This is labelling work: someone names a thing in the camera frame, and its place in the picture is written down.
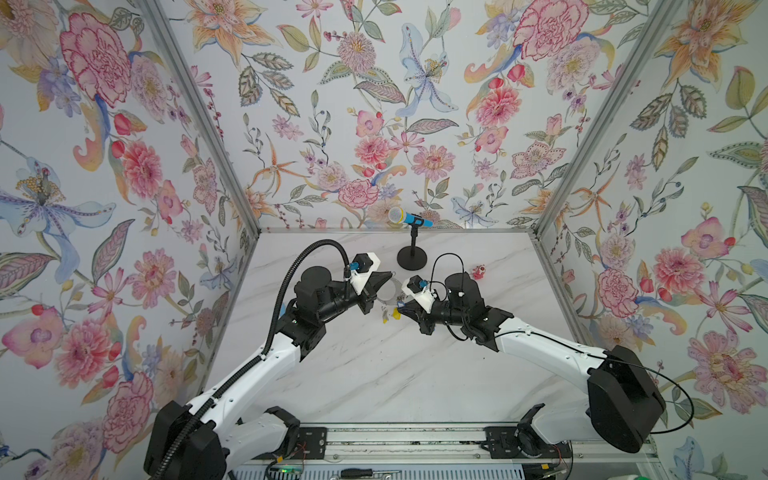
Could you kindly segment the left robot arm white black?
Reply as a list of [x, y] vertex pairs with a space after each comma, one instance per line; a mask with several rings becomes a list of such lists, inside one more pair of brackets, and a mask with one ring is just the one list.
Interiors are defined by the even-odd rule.
[[222, 479], [254, 458], [281, 461], [298, 448], [301, 422], [282, 407], [251, 421], [245, 411], [276, 379], [298, 366], [326, 334], [328, 321], [357, 308], [371, 311], [390, 271], [352, 271], [335, 281], [325, 267], [305, 270], [295, 296], [278, 307], [271, 342], [224, 380], [181, 405], [164, 406], [154, 422], [144, 460], [153, 479]]

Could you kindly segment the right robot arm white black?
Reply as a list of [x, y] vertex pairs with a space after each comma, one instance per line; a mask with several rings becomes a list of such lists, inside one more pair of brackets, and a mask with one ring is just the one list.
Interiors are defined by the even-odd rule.
[[632, 350], [580, 344], [489, 306], [466, 273], [450, 275], [444, 287], [439, 299], [426, 280], [412, 277], [402, 287], [407, 300], [400, 313], [425, 335], [437, 325], [457, 326], [477, 345], [528, 361], [582, 391], [581, 399], [560, 406], [533, 406], [518, 423], [527, 435], [546, 445], [602, 440], [625, 453], [641, 450], [666, 406]]

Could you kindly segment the metal keyring with red handle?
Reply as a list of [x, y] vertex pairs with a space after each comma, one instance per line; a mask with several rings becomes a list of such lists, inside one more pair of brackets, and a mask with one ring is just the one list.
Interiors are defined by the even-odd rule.
[[396, 307], [402, 300], [402, 283], [399, 279], [392, 277], [378, 291], [376, 300], [384, 306]]

